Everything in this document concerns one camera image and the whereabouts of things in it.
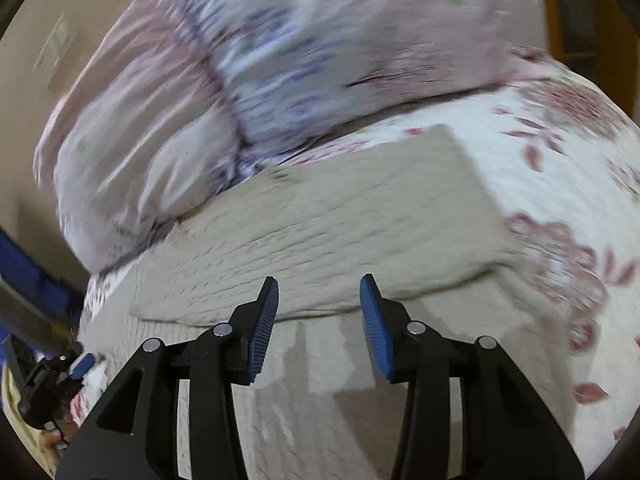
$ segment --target beige wall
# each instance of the beige wall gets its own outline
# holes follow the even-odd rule
[[[53,201],[36,188],[33,150],[57,99],[131,0],[26,0],[0,40],[0,225],[39,264],[76,286],[86,273],[65,244]],[[79,35],[48,90],[31,74],[60,14]]]

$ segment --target floral bedsheet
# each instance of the floral bedsheet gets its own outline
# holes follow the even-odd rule
[[[554,76],[432,100],[283,164],[395,142],[434,124],[454,131],[522,241],[529,279],[566,323],[575,393],[568,436],[588,475],[640,405],[640,130],[591,82],[535,55],[531,62],[552,65]],[[91,278],[83,326],[134,264]],[[92,374],[74,400],[77,420],[106,387],[100,368]]]

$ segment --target beige blanket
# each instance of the beige blanket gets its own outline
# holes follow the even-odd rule
[[[193,338],[273,275],[281,322],[257,382],[234,393],[250,477],[388,478],[404,390],[372,371],[357,311],[366,272],[443,335],[496,337],[568,423],[562,331],[513,253],[472,163],[435,128],[225,193],[127,275],[84,339],[113,375],[146,338]],[[188,475],[185,409],[180,424]]]

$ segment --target metal pin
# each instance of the metal pin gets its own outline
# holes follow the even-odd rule
[[[498,342],[489,335],[483,335],[479,340],[480,346],[485,350],[493,350],[498,346]]]
[[[231,334],[233,330],[233,327],[229,325],[229,323],[220,323],[213,327],[213,333],[220,337]]]
[[[160,348],[160,340],[154,338],[151,339],[147,339],[144,343],[142,343],[142,349],[145,352],[155,352],[156,350],[158,350]]]
[[[427,330],[424,323],[421,323],[420,321],[412,321],[408,323],[406,329],[409,333],[414,335],[423,334],[424,331]]]

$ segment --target light switch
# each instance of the light switch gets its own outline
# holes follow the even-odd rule
[[[51,83],[58,66],[77,36],[78,28],[69,22],[63,13],[49,34],[33,66],[33,73],[44,88],[47,88]]]

